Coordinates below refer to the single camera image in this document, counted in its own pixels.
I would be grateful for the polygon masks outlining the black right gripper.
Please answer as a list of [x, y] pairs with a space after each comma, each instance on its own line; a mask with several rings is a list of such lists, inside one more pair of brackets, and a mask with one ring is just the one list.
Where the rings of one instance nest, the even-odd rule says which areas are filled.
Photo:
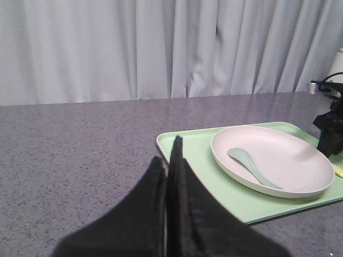
[[342, 96], [332, 102], [330, 111], [318, 115], [313, 124], [320, 129], [317, 149], [327, 158], [342, 152]]

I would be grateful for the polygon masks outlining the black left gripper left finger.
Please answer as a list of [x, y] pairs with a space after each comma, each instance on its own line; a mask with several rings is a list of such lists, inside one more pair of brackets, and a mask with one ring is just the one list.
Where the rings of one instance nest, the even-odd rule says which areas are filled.
[[163, 256], [167, 178], [154, 157], [134, 189], [111, 211], [63, 238], [53, 256]]

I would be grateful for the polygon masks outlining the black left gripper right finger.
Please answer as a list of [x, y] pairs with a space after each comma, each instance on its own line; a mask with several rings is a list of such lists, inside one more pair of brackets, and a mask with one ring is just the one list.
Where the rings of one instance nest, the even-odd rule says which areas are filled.
[[183, 157], [174, 139], [167, 188], [168, 256], [270, 256], [271, 243], [224, 209]]

